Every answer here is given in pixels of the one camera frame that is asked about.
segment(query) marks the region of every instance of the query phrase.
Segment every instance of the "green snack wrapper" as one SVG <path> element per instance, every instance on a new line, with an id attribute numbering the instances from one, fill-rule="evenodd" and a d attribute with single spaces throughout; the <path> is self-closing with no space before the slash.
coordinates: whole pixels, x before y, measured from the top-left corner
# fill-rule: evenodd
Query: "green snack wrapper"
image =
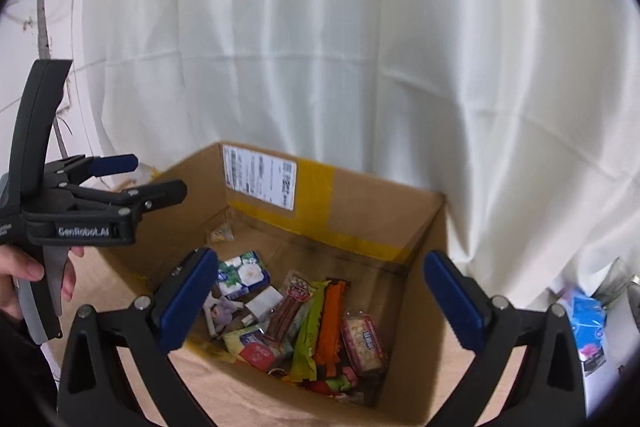
<path id="1" fill-rule="evenodd" d="M 320 318 L 324 306 L 324 289 L 329 281 L 312 283 L 316 288 L 311 299 L 311 306 L 305 320 L 300 325 L 300 333 L 293 350 L 293 361 L 289 373 L 292 382 L 300 383 L 303 380 L 315 381 L 318 379 L 314 353 L 320 333 Z"/>

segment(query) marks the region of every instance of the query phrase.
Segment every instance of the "finger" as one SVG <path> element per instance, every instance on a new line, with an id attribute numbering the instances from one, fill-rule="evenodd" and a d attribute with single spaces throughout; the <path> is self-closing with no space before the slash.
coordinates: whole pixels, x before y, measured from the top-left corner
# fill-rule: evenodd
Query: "finger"
<path id="1" fill-rule="evenodd" d="M 69 251 L 76 257 L 84 257 L 84 247 L 71 247 Z"/>
<path id="2" fill-rule="evenodd" d="M 0 311 L 14 321 L 22 320 L 22 310 L 15 293 L 14 281 L 11 277 L 0 277 Z"/>
<path id="3" fill-rule="evenodd" d="M 39 281 L 44 268 L 34 258 L 9 245 L 0 246 L 0 275 L 13 275 L 18 279 Z"/>
<path id="4" fill-rule="evenodd" d="M 76 268 L 74 267 L 71 259 L 67 259 L 65 263 L 65 271 L 62 276 L 62 290 L 61 295 L 65 301 L 70 301 L 74 296 L 74 290 L 76 289 Z"/>

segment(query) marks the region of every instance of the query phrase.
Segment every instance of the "screw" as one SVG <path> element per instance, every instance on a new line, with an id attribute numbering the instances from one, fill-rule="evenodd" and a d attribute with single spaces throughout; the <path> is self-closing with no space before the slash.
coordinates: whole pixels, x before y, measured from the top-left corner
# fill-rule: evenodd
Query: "screw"
<path id="1" fill-rule="evenodd" d="M 89 315 L 91 315 L 92 311 L 94 311 L 94 309 L 89 306 L 89 304 L 83 304 L 78 308 L 78 317 L 80 317 L 81 319 L 85 319 Z"/>
<path id="2" fill-rule="evenodd" d="M 566 310 L 564 309 L 564 306 L 562 306 L 562 304 L 553 304 L 551 305 L 551 312 L 556 316 L 556 317 L 564 317 Z"/>
<path id="3" fill-rule="evenodd" d="M 135 309 L 143 311 L 149 308 L 151 305 L 151 297 L 147 295 L 141 295 L 140 297 L 136 297 L 136 300 L 133 301 L 133 306 Z"/>
<path id="4" fill-rule="evenodd" d="M 494 307 L 498 308 L 499 310 L 505 310 L 509 307 L 509 301 L 507 297 L 504 297 L 502 295 L 495 295 L 491 297 L 491 304 L 493 304 Z"/>

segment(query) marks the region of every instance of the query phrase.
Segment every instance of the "curtain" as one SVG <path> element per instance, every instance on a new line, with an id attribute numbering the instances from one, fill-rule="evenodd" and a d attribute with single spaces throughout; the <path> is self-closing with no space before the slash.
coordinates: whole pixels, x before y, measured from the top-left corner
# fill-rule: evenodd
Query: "curtain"
<path id="1" fill-rule="evenodd" d="M 82 6 L 105 150 L 234 140 L 442 191 L 450 256 L 519 306 L 640 268 L 634 0 Z"/>

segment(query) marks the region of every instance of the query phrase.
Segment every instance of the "blue package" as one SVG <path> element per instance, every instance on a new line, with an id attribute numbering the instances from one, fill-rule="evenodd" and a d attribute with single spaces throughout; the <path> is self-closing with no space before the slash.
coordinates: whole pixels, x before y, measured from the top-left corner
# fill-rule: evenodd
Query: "blue package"
<path id="1" fill-rule="evenodd" d="M 602 346 L 606 312 L 599 301 L 588 297 L 578 288 L 565 291 L 559 302 L 569 315 L 582 372 L 587 377 L 606 360 Z"/>
<path id="2" fill-rule="evenodd" d="M 268 286 L 271 279 L 255 251 L 221 261 L 218 265 L 218 288 L 229 300 Z"/>

